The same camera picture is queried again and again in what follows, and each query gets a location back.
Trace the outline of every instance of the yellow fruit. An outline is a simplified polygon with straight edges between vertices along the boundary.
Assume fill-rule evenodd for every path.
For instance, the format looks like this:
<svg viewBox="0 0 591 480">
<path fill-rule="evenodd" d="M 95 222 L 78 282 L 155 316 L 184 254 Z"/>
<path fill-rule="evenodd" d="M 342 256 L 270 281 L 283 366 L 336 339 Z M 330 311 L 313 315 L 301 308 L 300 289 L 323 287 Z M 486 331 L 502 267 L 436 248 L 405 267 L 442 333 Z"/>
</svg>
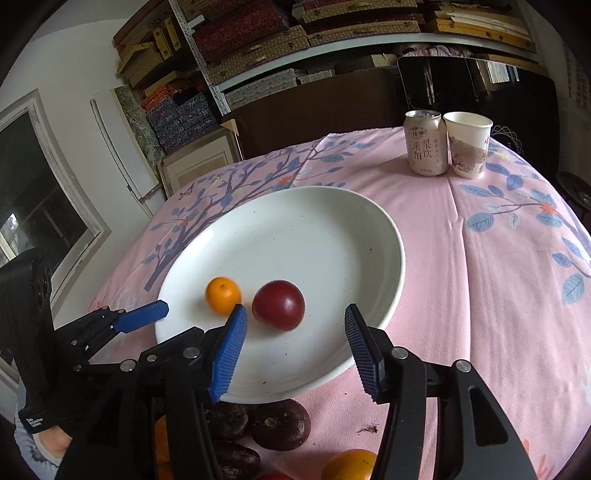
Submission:
<svg viewBox="0 0 591 480">
<path fill-rule="evenodd" d="M 378 456 L 356 448 L 339 453 L 322 469 L 322 480 L 369 480 Z"/>
<path fill-rule="evenodd" d="M 205 299 L 215 313 L 228 316 L 236 304 L 242 301 L 242 295 L 240 288 L 233 280 L 216 277 L 207 285 Z"/>
</svg>

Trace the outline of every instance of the black device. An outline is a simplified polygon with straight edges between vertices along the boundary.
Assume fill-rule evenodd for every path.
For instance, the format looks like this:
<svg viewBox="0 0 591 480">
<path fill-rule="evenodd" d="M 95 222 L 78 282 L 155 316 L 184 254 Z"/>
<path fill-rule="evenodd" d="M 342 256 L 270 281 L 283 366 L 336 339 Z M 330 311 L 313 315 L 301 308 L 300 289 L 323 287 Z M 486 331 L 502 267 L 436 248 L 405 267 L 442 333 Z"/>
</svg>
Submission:
<svg viewBox="0 0 591 480">
<path fill-rule="evenodd" d="M 236 306 L 224 327 L 193 327 L 137 361 L 92 365 L 88 359 L 117 332 L 147 325 L 168 308 L 162 301 L 132 312 L 104 307 L 54 330 L 49 278 L 39 249 L 0 269 L 0 334 L 27 388 L 25 428 L 59 425 L 73 437 L 56 480 L 155 480 L 162 400 L 175 479 L 222 480 L 203 406 L 228 389 L 246 335 L 244 308 Z M 423 362 L 367 327 L 354 304 L 345 331 L 365 391 L 390 404 L 372 480 L 418 478 L 427 397 L 439 399 L 435 480 L 535 480 L 517 434 L 468 361 Z"/>
</svg>

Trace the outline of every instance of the cloth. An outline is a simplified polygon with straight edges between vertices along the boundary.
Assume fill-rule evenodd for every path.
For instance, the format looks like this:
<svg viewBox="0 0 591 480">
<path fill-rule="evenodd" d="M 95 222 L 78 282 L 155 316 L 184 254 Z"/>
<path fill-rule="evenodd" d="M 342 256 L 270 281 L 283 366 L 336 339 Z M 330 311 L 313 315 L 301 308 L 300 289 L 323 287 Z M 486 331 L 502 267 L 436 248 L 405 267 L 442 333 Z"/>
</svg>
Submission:
<svg viewBox="0 0 591 480">
<path fill-rule="evenodd" d="M 156 300 L 176 256 L 207 225 L 260 195 L 314 184 L 354 190 L 389 213 L 407 261 L 386 328 L 393 343 L 425 361 L 472 362 L 538 478 L 553 478 L 591 422 L 591 239 L 554 188 L 494 140 L 480 180 L 412 173 L 402 128 L 328 135 L 217 170 L 162 207 L 90 310 Z M 93 361 L 137 358 L 154 343 L 152 326 L 120 334 Z M 387 406 L 371 402 L 354 368 L 297 400 L 311 415 L 308 441 L 292 452 L 256 447 L 263 465 L 304 480 L 319 478 L 337 452 L 378 451 Z M 372 423 L 378 434 L 360 432 Z M 429 401 L 421 479 L 431 478 L 435 440 Z"/>
</svg>

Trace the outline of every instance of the dark fruit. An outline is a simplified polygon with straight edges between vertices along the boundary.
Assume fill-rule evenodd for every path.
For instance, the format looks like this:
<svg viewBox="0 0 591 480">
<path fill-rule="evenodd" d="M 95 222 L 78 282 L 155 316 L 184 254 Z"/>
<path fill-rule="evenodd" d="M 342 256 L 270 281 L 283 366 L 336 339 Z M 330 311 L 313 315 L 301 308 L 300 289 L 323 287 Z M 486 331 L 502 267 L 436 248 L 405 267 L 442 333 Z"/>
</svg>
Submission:
<svg viewBox="0 0 591 480">
<path fill-rule="evenodd" d="M 261 469 L 261 457 L 250 448 L 235 442 L 213 442 L 223 480 L 250 480 Z"/>
<path fill-rule="evenodd" d="M 206 410 L 205 418 L 213 440 L 238 440 L 248 426 L 246 407 L 235 403 L 216 403 Z"/>
<path fill-rule="evenodd" d="M 269 450 L 293 450 L 310 435 L 310 416 L 295 400 L 259 405 L 251 423 L 252 439 Z"/>
<path fill-rule="evenodd" d="M 306 302 L 298 287 L 285 280 L 263 285 L 252 301 L 252 313 L 259 322 L 285 332 L 300 324 L 305 308 Z"/>
</svg>

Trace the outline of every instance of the window frame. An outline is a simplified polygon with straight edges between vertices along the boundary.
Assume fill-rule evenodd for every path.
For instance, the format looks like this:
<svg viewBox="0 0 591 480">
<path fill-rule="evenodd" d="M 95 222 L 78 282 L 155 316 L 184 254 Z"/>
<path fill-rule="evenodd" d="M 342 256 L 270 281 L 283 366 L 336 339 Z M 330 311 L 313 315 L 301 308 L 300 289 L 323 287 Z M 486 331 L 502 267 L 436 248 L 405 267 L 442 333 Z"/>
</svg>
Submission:
<svg viewBox="0 0 591 480">
<path fill-rule="evenodd" d="M 29 114 L 37 141 L 58 185 L 87 227 L 87 231 L 72 246 L 51 277 L 50 304 L 52 312 L 55 312 L 63 304 L 76 278 L 110 235 L 111 230 L 91 204 L 68 165 L 51 130 L 38 90 L 33 90 L 0 112 L 0 131 L 26 114 Z"/>
</svg>

